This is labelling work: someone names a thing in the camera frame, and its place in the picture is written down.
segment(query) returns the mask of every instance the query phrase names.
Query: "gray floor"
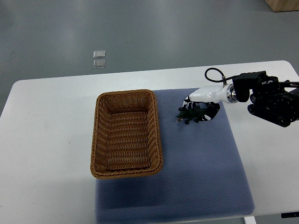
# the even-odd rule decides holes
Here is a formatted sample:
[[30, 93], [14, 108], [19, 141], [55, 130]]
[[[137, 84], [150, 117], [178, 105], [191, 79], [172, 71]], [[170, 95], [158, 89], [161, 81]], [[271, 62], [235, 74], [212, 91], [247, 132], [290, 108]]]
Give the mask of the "gray floor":
[[[97, 49], [105, 68], [93, 69]], [[264, 0], [0, 0], [0, 112], [21, 79], [272, 60], [299, 73], [299, 12], [273, 13]]]

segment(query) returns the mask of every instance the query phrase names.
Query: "wicker basket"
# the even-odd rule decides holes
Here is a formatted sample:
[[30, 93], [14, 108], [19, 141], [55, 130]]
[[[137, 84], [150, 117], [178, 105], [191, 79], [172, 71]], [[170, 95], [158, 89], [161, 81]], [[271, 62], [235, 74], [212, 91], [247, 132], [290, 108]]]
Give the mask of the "wicker basket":
[[90, 170], [98, 179], [147, 176], [163, 165], [153, 91], [106, 92], [97, 98]]

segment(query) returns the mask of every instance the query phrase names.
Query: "black robot arm segment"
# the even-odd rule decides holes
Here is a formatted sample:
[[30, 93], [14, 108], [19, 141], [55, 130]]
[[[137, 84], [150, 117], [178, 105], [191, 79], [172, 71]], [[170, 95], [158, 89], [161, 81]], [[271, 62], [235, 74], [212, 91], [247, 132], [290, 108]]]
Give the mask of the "black robot arm segment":
[[[252, 104], [248, 111], [252, 115], [282, 127], [299, 119], [299, 82], [279, 82], [277, 77], [260, 71], [233, 77], [233, 84], [239, 102], [247, 102], [250, 98]], [[287, 92], [287, 87], [295, 89]]]

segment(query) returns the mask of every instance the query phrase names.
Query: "blue felt pad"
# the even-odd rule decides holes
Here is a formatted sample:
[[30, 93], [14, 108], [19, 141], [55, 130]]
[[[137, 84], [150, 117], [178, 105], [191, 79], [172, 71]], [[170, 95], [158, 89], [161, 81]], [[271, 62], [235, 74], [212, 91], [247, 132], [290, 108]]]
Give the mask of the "blue felt pad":
[[155, 91], [164, 165], [153, 176], [96, 181], [98, 223], [246, 216], [254, 204], [223, 107], [211, 121], [176, 122], [195, 89]]

